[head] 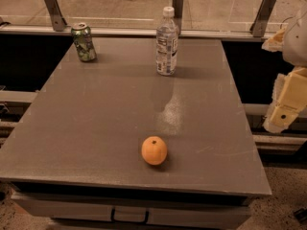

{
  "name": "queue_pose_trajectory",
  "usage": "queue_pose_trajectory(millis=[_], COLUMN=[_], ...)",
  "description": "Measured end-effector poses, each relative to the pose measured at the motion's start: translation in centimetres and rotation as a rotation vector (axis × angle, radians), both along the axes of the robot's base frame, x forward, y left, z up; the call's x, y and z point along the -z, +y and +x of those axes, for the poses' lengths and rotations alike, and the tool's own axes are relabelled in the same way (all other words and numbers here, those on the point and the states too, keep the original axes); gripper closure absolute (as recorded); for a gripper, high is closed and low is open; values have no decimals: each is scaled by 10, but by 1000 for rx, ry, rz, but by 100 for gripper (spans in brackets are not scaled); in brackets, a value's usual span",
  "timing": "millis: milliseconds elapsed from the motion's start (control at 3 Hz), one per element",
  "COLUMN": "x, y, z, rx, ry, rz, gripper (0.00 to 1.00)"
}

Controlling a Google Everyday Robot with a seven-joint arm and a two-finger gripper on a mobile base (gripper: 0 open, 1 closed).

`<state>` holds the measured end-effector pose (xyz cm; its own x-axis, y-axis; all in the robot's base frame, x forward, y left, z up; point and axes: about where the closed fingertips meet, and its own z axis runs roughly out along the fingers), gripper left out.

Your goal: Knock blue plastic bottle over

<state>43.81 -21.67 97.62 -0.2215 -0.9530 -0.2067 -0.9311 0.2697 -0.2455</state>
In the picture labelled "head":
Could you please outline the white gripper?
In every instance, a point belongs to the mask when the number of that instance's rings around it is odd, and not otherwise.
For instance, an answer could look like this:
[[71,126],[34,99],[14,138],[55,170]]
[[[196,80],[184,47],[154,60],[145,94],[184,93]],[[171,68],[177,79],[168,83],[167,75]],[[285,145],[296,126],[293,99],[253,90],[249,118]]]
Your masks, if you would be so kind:
[[272,103],[263,127],[270,133],[288,129],[307,106],[307,4],[298,10],[287,28],[268,38],[262,49],[281,52],[283,59],[295,67],[288,75],[278,74],[272,91]]

